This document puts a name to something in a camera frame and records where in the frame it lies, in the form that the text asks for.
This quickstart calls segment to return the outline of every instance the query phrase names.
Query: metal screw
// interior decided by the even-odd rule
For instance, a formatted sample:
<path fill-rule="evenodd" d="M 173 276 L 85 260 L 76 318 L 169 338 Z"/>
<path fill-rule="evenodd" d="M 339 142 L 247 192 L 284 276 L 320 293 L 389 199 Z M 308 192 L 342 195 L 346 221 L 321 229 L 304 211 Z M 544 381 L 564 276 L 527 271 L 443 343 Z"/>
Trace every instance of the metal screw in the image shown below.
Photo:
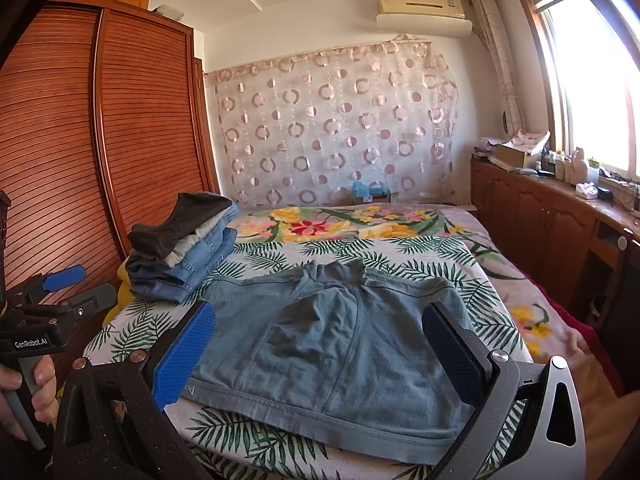
<path fill-rule="evenodd" d="M 146 352 L 144 350 L 134 350 L 129 355 L 129 359 L 131 359 L 133 363 L 141 363 L 142 361 L 145 360 L 145 358 L 146 358 Z"/>
<path fill-rule="evenodd" d="M 509 354 L 507 354 L 507 352 L 505 352 L 504 350 L 494 350 L 493 352 L 491 352 L 491 357 L 494 358 L 495 361 L 498 361 L 499 363 L 505 363 L 509 360 Z"/>
<path fill-rule="evenodd" d="M 551 358 L 551 364 L 553 366 L 555 366 L 556 368 L 560 368 L 561 370 L 566 368 L 566 360 L 565 360 L 565 358 L 564 357 L 560 357 L 559 355 L 554 355 Z"/>
<path fill-rule="evenodd" d="M 86 366 L 86 359 L 84 357 L 79 357 L 73 363 L 74 370 L 82 370 Z"/>

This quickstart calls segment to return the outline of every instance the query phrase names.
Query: white cloth with green leaves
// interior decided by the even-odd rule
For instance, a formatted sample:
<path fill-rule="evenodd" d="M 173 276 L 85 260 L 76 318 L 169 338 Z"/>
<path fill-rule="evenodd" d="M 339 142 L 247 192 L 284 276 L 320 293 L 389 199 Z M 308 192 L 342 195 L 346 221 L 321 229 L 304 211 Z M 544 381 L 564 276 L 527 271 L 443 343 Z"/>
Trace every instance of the white cloth with green leaves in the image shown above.
<path fill-rule="evenodd" d="M 503 348 L 516 360 L 531 361 L 494 286 L 467 247 L 452 237 L 236 244 L 233 254 L 215 272 L 244 279 L 311 260 L 329 263 L 354 258 L 361 258 L 367 267 L 411 280 L 447 278 L 455 284 L 474 330 L 489 349 Z M 100 331 L 85 355 L 93 364 L 101 364 L 121 361 L 135 349 L 149 348 L 164 330 L 178 323 L 209 282 L 205 281 L 187 302 L 177 306 L 162 301 L 133 301 Z M 199 460 L 230 480 L 425 480 L 431 470 L 428 465 L 398 464 L 331 448 L 185 399 L 167 406 L 165 412 Z M 495 468 L 504 456 L 520 412 L 516 405 L 485 470 Z"/>

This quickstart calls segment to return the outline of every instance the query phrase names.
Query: bed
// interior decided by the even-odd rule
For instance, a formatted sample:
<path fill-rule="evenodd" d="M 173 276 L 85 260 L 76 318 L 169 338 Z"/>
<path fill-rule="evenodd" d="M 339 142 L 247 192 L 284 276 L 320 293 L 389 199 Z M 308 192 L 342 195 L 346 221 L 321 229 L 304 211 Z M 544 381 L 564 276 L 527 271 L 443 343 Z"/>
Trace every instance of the bed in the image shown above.
<path fill-rule="evenodd" d="M 444 276 L 458 289 L 474 329 L 490 348 L 544 363 L 560 354 L 570 363 L 586 434 L 588 478 L 615 457 L 640 413 L 640 392 L 621 393 L 620 380 L 588 327 L 552 305 L 491 242 L 469 213 L 443 205 L 381 204 L 348 208 L 260 211 L 237 218 L 234 252 L 216 271 L 235 278 L 279 272 L 309 260 L 361 258 L 368 267 L 424 280 Z M 94 364 L 148 348 L 175 325 L 208 285 L 184 304 L 133 301 L 87 346 Z M 502 459 L 521 407 L 515 405 L 483 470 Z M 430 468 L 398 464 L 325 446 L 235 413 L 181 399 L 166 408 L 199 460 L 234 480 L 424 480 Z"/>

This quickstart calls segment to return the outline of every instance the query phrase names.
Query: hand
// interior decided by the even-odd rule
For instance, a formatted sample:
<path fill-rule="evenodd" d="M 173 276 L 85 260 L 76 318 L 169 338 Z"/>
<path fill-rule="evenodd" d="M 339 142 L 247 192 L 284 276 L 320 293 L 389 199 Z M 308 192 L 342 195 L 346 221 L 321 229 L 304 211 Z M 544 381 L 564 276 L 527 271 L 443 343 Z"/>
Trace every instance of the hand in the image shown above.
<path fill-rule="evenodd" d="M 33 369 L 33 378 L 41 388 L 31 397 L 36 420 L 53 422 L 58 415 L 56 400 L 56 371 L 51 357 L 45 355 Z M 9 368 L 0 365 L 0 390 L 17 390 L 22 384 L 22 376 Z M 24 431 L 15 420 L 6 399 L 0 394 L 0 422 L 13 436 L 27 440 Z"/>

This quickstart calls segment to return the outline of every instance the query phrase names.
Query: sliding wardrobe door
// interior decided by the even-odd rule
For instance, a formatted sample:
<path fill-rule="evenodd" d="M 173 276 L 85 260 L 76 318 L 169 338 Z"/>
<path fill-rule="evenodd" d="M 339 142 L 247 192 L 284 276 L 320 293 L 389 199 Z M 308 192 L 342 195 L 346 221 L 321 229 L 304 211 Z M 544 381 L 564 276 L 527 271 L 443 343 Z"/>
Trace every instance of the sliding wardrobe door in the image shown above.
<path fill-rule="evenodd" d="M 98 136 L 121 232 L 137 222 L 162 222 L 179 192 L 208 189 L 195 119 L 192 32 L 183 28 L 113 9 L 103 13 Z"/>
<path fill-rule="evenodd" d="M 85 282 L 121 263 L 95 165 L 90 81 L 99 10 L 45 8 L 0 71 L 0 189 L 12 200 L 7 287 L 80 264 Z"/>

